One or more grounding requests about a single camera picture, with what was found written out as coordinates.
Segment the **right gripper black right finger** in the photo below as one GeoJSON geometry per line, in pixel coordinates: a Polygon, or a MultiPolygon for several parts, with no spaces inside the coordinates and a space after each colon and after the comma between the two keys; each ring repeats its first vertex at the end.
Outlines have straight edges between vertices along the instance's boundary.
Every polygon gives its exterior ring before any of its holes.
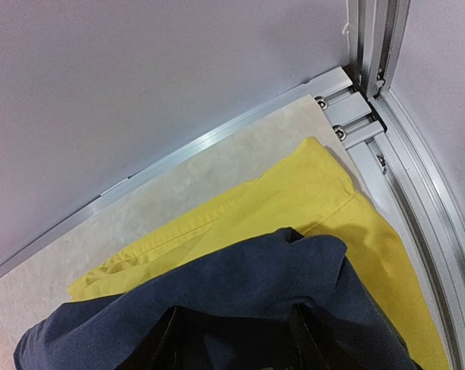
{"type": "Polygon", "coordinates": [[[293,304],[289,332],[300,369],[402,368],[402,339],[377,304],[293,304]]]}

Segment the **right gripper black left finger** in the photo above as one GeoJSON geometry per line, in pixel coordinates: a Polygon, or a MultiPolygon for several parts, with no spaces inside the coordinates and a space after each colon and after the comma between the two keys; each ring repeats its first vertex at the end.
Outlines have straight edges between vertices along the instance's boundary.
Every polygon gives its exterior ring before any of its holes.
{"type": "Polygon", "coordinates": [[[209,354],[199,339],[206,314],[173,306],[120,363],[121,369],[208,369],[209,354]]]}

